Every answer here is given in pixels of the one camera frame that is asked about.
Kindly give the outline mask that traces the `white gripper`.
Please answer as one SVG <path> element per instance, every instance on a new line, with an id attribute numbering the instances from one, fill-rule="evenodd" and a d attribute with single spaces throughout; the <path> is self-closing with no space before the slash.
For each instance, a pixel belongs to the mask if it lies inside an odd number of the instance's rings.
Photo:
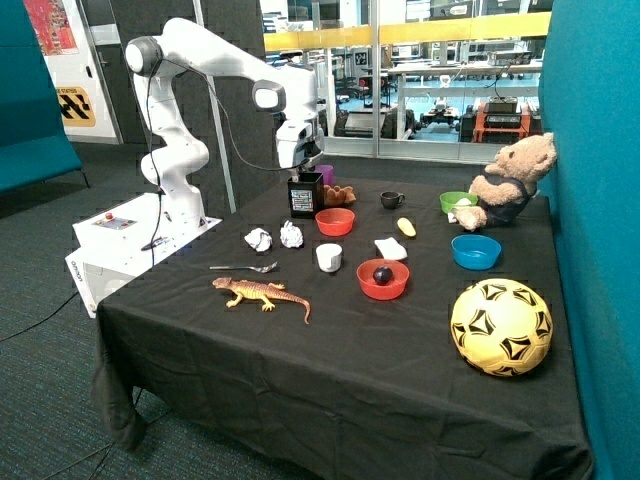
<path id="1" fill-rule="evenodd" d="M 316 120 L 285 120 L 276 132 L 279 165 L 294 169 L 314 162 L 324 151 L 324 131 Z"/>

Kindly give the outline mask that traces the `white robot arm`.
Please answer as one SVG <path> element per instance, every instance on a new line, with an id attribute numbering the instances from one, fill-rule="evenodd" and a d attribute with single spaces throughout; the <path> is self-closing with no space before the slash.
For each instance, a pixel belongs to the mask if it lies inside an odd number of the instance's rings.
<path id="1" fill-rule="evenodd" d="M 315 73 L 286 64 L 273 67 L 228 43 L 209 30 L 182 18 L 169 20 L 159 36 L 130 41 L 125 59 L 149 131 L 165 145 L 142 162 L 146 178 L 164 193 L 162 204 L 173 224 L 198 228 L 205 222 L 200 191 L 189 174 L 209 160 L 205 144 L 185 126 L 172 80 L 187 70 L 214 77 L 242 77 L 253 81 L 252 99 L 258 110 L 282 113 L 276 132 L 279 164 L 296 169 L 312 162 L 324 149 L 317 120 Z"/>

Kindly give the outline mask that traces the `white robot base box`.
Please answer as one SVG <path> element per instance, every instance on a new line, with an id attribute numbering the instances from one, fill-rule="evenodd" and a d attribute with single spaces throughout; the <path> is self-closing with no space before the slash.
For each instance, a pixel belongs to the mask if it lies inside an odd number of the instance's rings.
<path id="1" fill-rule="evenodd" d="M 74 224 L 79 248 L 66 264 L 88 315 L 95 317 L 100 301 L 220 223 L 193 220 L 180 221 L 165 197 L 145 193 Z"/>

